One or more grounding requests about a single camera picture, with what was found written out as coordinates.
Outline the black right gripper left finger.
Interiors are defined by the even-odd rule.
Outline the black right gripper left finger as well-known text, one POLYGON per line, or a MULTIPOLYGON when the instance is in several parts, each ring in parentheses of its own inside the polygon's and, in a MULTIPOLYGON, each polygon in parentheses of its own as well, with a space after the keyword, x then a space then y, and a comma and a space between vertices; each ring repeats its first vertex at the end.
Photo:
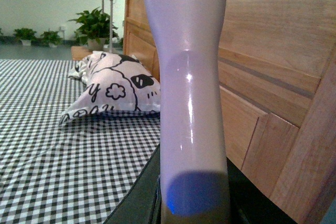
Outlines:
POLYGON ((105 223, 160 223, 160 146, 105 223))

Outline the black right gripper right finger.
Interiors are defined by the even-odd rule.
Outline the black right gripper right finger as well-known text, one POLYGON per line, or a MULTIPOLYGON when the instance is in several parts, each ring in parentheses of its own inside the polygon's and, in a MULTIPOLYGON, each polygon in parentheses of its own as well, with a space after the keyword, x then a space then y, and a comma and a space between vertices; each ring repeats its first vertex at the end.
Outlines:
POLYGON ((227 161, 232 223, 295 223, 230 160, 227 161))

